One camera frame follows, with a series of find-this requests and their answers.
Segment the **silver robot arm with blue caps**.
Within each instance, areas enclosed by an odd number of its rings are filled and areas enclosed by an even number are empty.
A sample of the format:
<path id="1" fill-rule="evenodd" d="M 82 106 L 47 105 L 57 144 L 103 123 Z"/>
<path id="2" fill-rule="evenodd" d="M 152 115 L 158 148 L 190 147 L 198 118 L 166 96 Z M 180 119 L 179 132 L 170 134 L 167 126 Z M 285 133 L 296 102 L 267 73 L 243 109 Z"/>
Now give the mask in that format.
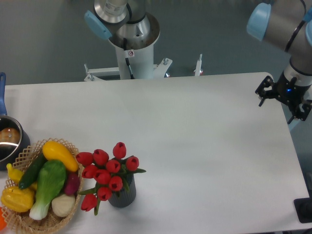
<path id="1" fill-rule="evenodd" d="M 260 105 L 276 99 L 288 106 L 294 119 L 305 121 L 312 101 L 304 95 L 312 86 L 312 2 L 310 0 L 278 0 L 261 3 L 252 12 L 247 33 L 290 54 L 289 64 L 278 81 L 266 76 L 257 87 Z"/>

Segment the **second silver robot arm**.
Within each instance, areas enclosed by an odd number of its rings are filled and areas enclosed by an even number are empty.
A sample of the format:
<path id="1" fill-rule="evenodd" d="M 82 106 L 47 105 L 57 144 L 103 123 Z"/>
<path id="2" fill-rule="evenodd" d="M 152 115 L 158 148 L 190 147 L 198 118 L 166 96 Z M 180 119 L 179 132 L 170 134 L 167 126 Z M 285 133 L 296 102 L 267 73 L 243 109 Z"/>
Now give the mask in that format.
<path id="1" fill-rule="evenodd" d="M 145 0 L 96 0 L 84 20 L 96 36 L 123 50 L 144 49 L 160 35 L 159 23 L 147 12 Z"/>

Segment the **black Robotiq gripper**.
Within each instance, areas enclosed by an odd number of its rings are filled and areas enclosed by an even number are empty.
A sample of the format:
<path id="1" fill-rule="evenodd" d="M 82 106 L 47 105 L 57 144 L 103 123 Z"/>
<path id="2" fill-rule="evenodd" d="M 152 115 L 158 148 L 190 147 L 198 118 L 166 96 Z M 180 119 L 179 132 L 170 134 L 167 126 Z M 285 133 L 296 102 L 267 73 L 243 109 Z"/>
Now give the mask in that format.
<path id="1" fill-rule="evenodd" d="M 281 74 L 277 83 L 275 84 L 271 76 L 266 76 L 255 93 L 259 96 L 261 107 L 266 99 L 275 98 L 275 91 L 277 91 L 277 100 L 287 105 L 292 116 L 287 121 L 290 124 L 294 119 L 305 121 L 312 109 L 312 101 L 305 99 L 304 95 L 309 90 L 310 85 L 301 84 L 300 77 L 297 75 L 290 75 L 288 78 L 284 73 Z"/>

